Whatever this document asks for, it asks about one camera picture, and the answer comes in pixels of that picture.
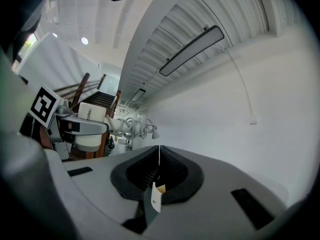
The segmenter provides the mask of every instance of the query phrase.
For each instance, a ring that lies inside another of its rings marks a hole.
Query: wall outlet
[[[252,116],[250,117],[250,122],[249,122],[249,124],[250,124],[250,125],[255,125],[255,124],[257,124],[257,123],[258,123],[257,117],[256,117],[255,115],[252,115]]]

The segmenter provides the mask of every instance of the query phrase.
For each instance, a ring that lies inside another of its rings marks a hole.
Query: recessed light
[[[139,89],[136,93],[135,93],[135,95],[132,97],[132,101],[133,102],[136,102],[137,100],[139,100],[139,98],[142,96],[142,95],[144,95],[146,93],[146,91],[144,90],[144,89]]]
[[[221,29],[218,26],[213,25],[178,51],[166,64],[164,64],[159,73],[165,77],[169,76],[188,60],[224,38],[225,35],[222,33]]]
[[[89,44],[89,40],[88,40],[88,38],[86,38],[86,37],[82,37],[82,38],[81,38],[81,42],[82,42],[84,45]]]

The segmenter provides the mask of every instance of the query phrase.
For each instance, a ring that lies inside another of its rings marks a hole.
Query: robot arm
[[[72,146],[84,152],[97,151],[102,134],[106,132],[123,135],[130,140],[137,137],[144,139],[148,133],[152,133],[153,139],[160,137],[157,126],[149,119],[139,122],[132,117],[126,120],[105,117],[105,108],[84,102],[75,114],[69,100],[62,99],[45,85],[38,91],[30,113],[46,128],[52,148],[62,160],[69,158]]]

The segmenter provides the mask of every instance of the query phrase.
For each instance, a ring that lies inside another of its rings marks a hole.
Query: white string
[[[34,126],[35,126],[35,119],[33,118],[30,137],[32,137],[32,134],[34,133]]]
[[[136,121],[133,117],[128,117],[127,119],[117,118],[116,120],[119,120],[121,122],[121,125],[118,129],[116,129],[115,125],[113,124],[111,118],[108,115],[106,115],[106,118],[108,120],[109,125],[113,129],[113,134],[116,136],[123,136],[127,140],[133,140],[137,137],[145,139],[148,134],[147,130],[150,130],[149,127],[152,127],[152,131],[157,130],[157,126],[154,125],[152,121],[148,118],[144,118],[142,122]],[[136,129],[136,124],[140,124],[138,131]],[[126,129],[125,132],[123,132],[125,125],[128,127],[128,129]]]
[[[253,110],[253,108],[252,108],[252,103],[251,103],[251,99],[250,99],[250,96],[249,96],[249,92],[248,92],[248,89],[247,89],[247,86],[246,86],[246,82],[245,82],[245,80],[244,80],[244,78],[243,78],[243,76],[242,76],[242,74],[241,74],[241,72],[240,72],[240,69],[238,68],[238,65],[236,64],[234,58],[231,56],[230,52],[229,52],[227,49],[223,49],[223,48],[221,48],[221,47],[219,47],[219,46],[215,46],[215,45],[212,45],[212,47],[217,48],[217,49],[223,51],[224,53],[226,53],[226,54],[230,57],[233,65],[234,65],[234,67],[236,68],[236,71],[238,72],[239,77],[240,77],[240,79],[241,79],[241,82],[242,82],[242,85],[243,85],[243,88],[244,88],[244,91],[245,91],[245,95],[246,95],[246,98],[247,98],[247,100],[248,100],[250,114],[251,114],[251,116],[253,116],[253,115],[254,115],[254,110]]]

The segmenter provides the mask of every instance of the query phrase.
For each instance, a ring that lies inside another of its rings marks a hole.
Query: black rubber cover
[[[86,166],[86,167],[82,167],[74,170],[68,170],[67,173],[69,174],[70,177],[73,177],[73,176],[85,174],[91,171],[93,171],[92,168],[90,168],[89,166]]]
[[[185,202],[204,182],[204,173],[195,162],[165,146],[154,146],[142,154],[117,165],[111,172],[111,182],[126,199],[143,201],[144,191],[152,182],[165,184],[162,204]]]

